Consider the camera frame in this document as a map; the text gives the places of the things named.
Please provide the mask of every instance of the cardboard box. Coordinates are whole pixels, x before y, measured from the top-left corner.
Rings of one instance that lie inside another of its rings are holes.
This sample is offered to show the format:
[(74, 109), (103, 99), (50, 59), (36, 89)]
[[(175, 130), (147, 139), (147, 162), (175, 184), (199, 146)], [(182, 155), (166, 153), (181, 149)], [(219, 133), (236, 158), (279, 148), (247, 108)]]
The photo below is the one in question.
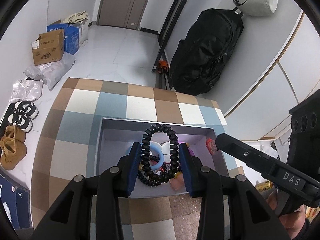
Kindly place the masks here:
[(58, 21), (56, 21), (54, 23), (51, 23), (50, 25), (52, 25), (52, 24), (60, 24), (60, 23), (61, 23), (61, 20), (58, 20)]
[(79, 28), (67, 23), (51, 24), (47, 26), (47, 32), (64, 30), (64, 51), (74, 55), (79, 50)]
[(63, 30), (42, 33), (31, 43), (35, 65), (61, 60), (64, 53)]

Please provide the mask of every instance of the checkered rug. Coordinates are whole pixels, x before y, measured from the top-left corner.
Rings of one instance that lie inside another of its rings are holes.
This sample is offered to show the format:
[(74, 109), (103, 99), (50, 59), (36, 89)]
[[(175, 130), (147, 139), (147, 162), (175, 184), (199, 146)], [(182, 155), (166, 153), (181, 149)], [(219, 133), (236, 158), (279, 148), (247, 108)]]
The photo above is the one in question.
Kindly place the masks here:
[[(227, 125), (212, 100), (126, 83), (68, 78), (49, 111), (36, 150), (31, 181), (35, 227), (75, 175), (94, 176), (102, 117), (204, 126), (213, 128), (216, 135)], [(233, 157), (223, 154), (229, 173), (243, 173)], [(195, 239), (200, 205), (200, 199), (187, 195), (121, 199), (125, 239)]]

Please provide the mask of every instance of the human hand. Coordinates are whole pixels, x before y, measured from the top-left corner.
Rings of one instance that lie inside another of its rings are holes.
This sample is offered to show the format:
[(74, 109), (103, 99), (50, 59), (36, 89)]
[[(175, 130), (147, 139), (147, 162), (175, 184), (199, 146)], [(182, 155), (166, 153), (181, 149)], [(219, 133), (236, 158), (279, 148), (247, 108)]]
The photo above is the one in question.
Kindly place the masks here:
[[(276, 191), (271, 193), (271, 195), (267, 199), (267, 203), (269, 204), (272, 210), (276, 209)], [(287, 230), (289, 237), (291, 239), (294, 239), (301, 231), (306, 220), (304, 205), (302, 205), (297, 211), (291, 214), (286, 214), (279, 217), (279, 220), (284, 226), (284, 228)]]

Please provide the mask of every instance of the gray storage box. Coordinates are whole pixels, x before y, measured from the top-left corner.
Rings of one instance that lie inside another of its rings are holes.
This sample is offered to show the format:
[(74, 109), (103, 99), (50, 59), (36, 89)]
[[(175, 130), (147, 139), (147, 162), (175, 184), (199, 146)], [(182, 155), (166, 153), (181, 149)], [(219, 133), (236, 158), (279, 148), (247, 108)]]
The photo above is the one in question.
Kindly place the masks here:
[[(108, 168), (116, 166), (119, 159), (126, 155), (132, 143), (141, 142), (144, 131), (150, 125), (155, 125), (155, 123), (102, 118), (95, 159), (95, 175), (100, 175)], [(222, 153), (219, 151), (215, 155), (210, 155), (206, 147), (207, 138), (216, 138), (212, 128), (182, 124), (167, 125), (177, 133), (180, 142), (183, 141), (190, 144), (190, 148), (195, 156), (200, 158), (203, 165), (209, 166), (220, 175), (228, 176)], [(152, 136), (152, 141), (162, 144), (169, 141), (169, 138), (163, 132), (158, 132)], [(137, 179), (130, 198), (160, 197), (184, 193), (186, 193), (185, 187), (180, 191), (174, 191), (169, 183), (163, 183), (158, 187), (149, 187)]]

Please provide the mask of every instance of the blue box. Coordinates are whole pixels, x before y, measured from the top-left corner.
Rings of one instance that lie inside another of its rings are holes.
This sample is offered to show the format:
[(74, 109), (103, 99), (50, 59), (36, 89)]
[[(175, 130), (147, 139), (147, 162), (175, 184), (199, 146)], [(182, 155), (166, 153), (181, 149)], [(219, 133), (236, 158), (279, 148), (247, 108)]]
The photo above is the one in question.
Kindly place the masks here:
[(1, 201), (10, 210), (14, 229), (30, 228), (30, 191), (0, 171)]
[(67, 23), (52, 24), (47, 26), (47, 32), (64, 30), (64, 51), (74, 55), (79, 50), (79, 28)]

